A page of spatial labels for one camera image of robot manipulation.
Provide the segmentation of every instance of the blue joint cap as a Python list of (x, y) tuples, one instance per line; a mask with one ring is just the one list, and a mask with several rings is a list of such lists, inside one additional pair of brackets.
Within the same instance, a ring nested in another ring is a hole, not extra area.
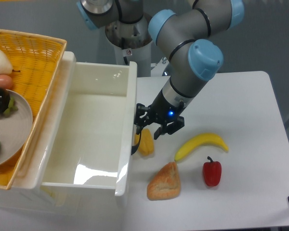
[(173, 15), (176, 14), (172, 10), (162, 10), (158, 12), (156, 15), (154, 15), (153, 18), (151, 19), (148, 31), (155, 44), (157, 43), (158, 34), (162, 29), (163, 25)]
[(223, 53), (212, 42), (199, 39), (188, 50), (188, 62), (198, 78), (209, 81), (223, 65)]
[(85, 12), (85, 10), (83, 9), (80, 1), (78, 1), (76, 3), (78, 9), (79, 9), (79, 12), (81, 13), (81, 16), (83, 18), (83, 20), (85, 21), (87, 27), (90, 29), (90, 30), (96, 30), (98, 29), (98, 27), (91, 21), (91, 19), (88, 17), (87, 13)]
[(244, 5), (242, 0), (231, 0), (232, 17), (229, 28), (232, 28), (242, 22), (244, 18)]

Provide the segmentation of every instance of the pepper stem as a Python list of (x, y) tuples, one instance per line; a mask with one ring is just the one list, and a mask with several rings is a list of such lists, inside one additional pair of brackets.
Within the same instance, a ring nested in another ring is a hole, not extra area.
[(211, 158), (211, 157), (209, 157), (209, 156), (208, 156), (208, 160), (210, 160), (210, 161), (211, 161), (211, 163), (212, 163), (212, 162), (214, 162), (214, 161), (212, 160), (212, 158)]

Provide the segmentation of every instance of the white box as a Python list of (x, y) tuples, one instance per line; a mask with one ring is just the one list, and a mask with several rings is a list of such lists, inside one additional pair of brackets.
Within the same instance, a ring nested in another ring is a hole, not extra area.
[(59, 69), (44, 121), (12, 188), (0, 190), (0, 206), (73, 214), (85, 200), (119, 212), (127, 201), (137, 64), (76, 63), (65, 52)]

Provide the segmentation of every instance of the bread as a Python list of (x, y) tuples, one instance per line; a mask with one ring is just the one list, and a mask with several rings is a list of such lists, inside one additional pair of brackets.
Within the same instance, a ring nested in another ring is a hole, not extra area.
[(175, 162), (166, 164), (151, 180), (147, 187), (147, 197), (151, 201), (177, 197), (181, 191), (179, 171)]

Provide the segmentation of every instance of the red bell pepper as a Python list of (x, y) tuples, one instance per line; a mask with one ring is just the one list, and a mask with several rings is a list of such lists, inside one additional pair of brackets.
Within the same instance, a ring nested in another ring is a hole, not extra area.
[(218, 161), (213, 161), (208, 156), (210, 162), (203, 164), (202, 173), (206, 185), (212, 187), (219, 184), (222, 175), (222, 165)]

